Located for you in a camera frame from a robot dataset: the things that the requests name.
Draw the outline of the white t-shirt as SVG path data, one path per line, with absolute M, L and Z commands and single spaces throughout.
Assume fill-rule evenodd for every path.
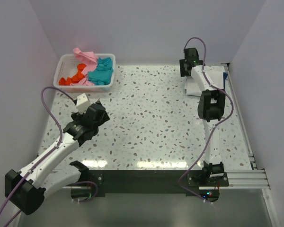
M 193 77 L 196 80 L 197 85 L 199 86 L 202 92 L 205 90 L 214 90 L 214 88 L 211 87 L 211 85 L 216 87 L 212 82 L 212 80 L 206 76 L 206 73 L 210 71 L 226 72 L 223 66 L 205 66 L 204 69 L 202 69 L 202 66 L 200 65 L 200 66 L 195 66 L 191 70 L 191 77 Z

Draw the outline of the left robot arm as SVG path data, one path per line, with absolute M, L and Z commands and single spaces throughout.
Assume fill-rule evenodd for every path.
M 26 215 L 34 213 L 45 200 L 47 189 L 42 183 L 51 171 L 70 153 L 96 136 L 99 126 L 109 121 L 100 101 L 89 104 L 84 113 L 73 113 L 71 118 L 62 136 L 43 154 L 21 170 L 10 170 L 5 175 L 5 197 Z

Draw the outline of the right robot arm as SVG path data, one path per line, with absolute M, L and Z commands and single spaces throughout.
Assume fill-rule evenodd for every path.
M 224 165 L 220 153 L 220 135 L 216 124 L 224 115 L 225 94 L 216 88 L 205 71 L 204 61 L 199 59 L 196 48 L 184 49 L 184 59 L 179 61 L 180 76 L 193 79 L 200 89 L 197 113 L 203 120 L 205 131 L 205 152 L 201 173 L 193 176 L 196 183 L 211 186 L 224 175 Z

